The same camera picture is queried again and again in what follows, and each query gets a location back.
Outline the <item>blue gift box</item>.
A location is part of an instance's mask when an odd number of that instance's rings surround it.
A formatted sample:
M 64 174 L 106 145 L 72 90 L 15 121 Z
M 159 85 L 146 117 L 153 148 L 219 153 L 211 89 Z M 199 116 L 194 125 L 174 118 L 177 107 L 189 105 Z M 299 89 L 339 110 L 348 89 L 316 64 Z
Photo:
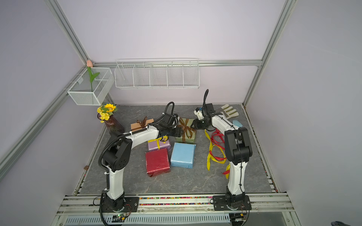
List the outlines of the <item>blue gift box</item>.
M 195 144 L 174 143 L 171 155 L 171 166 L 192 169 L 195 149 Z

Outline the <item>red gift box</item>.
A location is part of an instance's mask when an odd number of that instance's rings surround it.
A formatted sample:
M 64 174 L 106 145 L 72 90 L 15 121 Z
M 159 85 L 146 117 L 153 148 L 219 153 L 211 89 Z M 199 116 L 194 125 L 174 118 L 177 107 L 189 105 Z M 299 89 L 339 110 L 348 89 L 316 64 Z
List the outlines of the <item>red gift box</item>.
M 166 148 L 147 152 L 146 171 L 149 177 L 155 177 L 171 171 Z

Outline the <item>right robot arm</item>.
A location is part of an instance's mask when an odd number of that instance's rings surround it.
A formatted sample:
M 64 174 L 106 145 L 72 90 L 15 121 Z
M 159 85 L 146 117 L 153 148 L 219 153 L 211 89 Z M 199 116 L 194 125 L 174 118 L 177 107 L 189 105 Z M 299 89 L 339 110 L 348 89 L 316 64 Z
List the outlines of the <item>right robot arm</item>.
M 226 198 L 230 202 L 244 200 L 245 172 L 253 154 L 248 129 L 231 123 L 222 113 L 217 113 L 212 104 L 203 104 L 194 114 L 197 119 L 192 123 L 193 129 L 205 130 L 213 126 L 224 135 L 224 153 L 230 163 Z

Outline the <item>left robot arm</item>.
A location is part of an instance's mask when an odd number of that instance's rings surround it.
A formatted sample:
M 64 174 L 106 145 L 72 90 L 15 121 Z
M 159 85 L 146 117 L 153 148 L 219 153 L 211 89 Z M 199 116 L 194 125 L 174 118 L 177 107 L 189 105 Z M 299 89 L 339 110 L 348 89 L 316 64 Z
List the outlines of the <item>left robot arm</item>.
M 180 117 L 177 114 L 163 113 L 155 122 L 137 131 L 130 131 L 112 139 L 102 151 L 98 164 L 104 168 L 107 188 L 103 199 L 114 205 L 115 209 L 124 206 L 123 172 L 130 160 L 134 147 L 160 138 L 181 137 L 182 129 L 178 127 Z

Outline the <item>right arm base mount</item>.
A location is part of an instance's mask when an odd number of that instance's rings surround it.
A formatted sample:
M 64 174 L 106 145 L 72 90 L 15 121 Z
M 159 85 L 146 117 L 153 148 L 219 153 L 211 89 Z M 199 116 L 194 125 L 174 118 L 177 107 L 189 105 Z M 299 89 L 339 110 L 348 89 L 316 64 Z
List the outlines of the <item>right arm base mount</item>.
M 252 209 L 249 196 L 241 195 L 214 195 L 210 199 L 215 211 L 249 211 Z

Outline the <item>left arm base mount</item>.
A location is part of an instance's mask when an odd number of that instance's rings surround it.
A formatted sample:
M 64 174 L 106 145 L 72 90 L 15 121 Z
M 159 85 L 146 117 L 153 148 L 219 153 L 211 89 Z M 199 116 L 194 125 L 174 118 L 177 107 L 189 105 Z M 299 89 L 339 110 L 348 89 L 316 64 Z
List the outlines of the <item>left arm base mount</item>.
M 122 194 L 113 200 L 106 193 L 102 194 L 100 208 L 102 213 L 137 212 L 140 198 L 137 196 L 125 197 Z

